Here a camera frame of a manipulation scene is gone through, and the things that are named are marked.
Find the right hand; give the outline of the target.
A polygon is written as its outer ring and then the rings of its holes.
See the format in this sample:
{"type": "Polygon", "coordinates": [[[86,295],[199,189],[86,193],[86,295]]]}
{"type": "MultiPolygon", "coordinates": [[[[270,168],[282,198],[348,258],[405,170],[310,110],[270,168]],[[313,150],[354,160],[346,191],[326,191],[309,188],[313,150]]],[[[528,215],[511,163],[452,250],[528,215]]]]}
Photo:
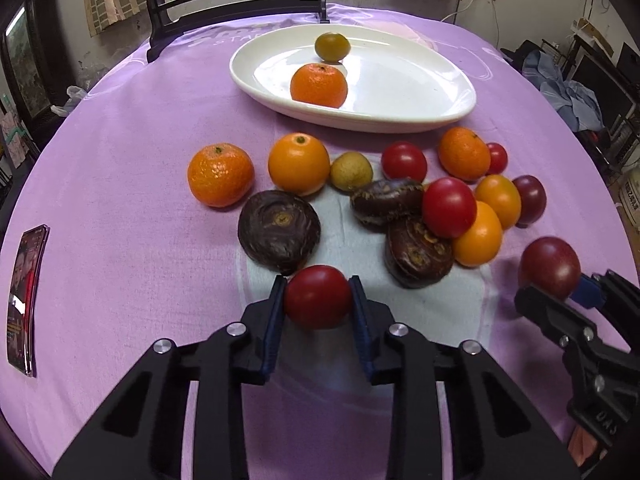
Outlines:
{"type": "Polygon", "coordinates": [[[590,471],[608,452],[581,426],[576,426],[570,435],[567,451],[581,471],[590,471]]]}

